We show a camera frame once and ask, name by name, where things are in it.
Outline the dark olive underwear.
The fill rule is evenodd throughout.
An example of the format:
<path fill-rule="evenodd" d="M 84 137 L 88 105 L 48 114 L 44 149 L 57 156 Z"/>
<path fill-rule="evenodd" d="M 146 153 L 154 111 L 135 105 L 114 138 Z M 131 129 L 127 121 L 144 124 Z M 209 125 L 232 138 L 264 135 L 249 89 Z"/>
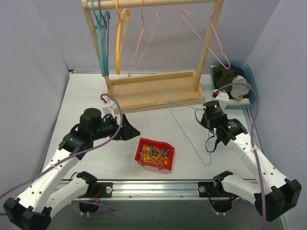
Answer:
<path fill-rule="evenodd" d="M 231 84 L 235 77 L 238 76 L 238 72 L 231 69 L 225 69 L 220 66 L 213 66 L 213 81 L 217 89 L 224 87 L 225 85 Z"/>

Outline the grey underwear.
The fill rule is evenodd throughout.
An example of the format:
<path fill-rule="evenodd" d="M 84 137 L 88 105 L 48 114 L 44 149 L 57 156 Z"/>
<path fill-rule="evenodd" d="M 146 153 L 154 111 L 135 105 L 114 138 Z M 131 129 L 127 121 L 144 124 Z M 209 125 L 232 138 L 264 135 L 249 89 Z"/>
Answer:
<path fill-rule="evenodd" d="M 233 78 L 232 83 L 244 83 L 248 85 L 247 80 L 243 76 L 236 76 Z M 249 92 L 249 87 L 241 84 L 232 85 L 232 89 L 230 91 L 230 95 L 232 98 L 240 101 L 245 95 Z"/>

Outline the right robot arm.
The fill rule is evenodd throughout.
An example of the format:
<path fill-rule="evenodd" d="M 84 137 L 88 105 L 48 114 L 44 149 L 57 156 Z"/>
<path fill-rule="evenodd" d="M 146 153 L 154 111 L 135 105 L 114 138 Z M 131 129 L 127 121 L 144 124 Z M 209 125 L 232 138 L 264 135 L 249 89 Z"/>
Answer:
<path fill-rule="evenodd" d="M 297 205 L 302 186 L 298 180 L 289 180 L 276 169 L 254 144 L 248 130 L 237 119 L 229 119 L 216 100 L 203 104 L 200 124 L 223 143 L 244 163 L 257 179 L 258 185 L 245 181 L 231 171 L 216 175 L 213 191 L 218 196 L 234 194 L 254 204 L 256 210 L 272 222 Z"/>

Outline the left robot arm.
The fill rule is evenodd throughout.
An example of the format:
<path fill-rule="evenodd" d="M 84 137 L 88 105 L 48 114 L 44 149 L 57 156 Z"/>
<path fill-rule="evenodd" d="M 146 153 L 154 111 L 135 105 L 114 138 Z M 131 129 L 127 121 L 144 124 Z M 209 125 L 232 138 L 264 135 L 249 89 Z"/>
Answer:
<path fill-rule="evenodd" d="M 79 123 L 63 138 L 41 175 L 16 198 L 4 202 L 3 208 L 10 222 L 23 230 L 45 230 L 53 217 L 74 199 L 94 196 L 97 178 L 88 172 L 81 172 L 72 182 L 59 190 L 56 188 L 94 146 L 94 141 L 103 138 L 126 141 L 140 135 L 125 115 L 120 118 L 119 125 L 112 114 L 102 116 L 99 109 L 86 109 Z"/>

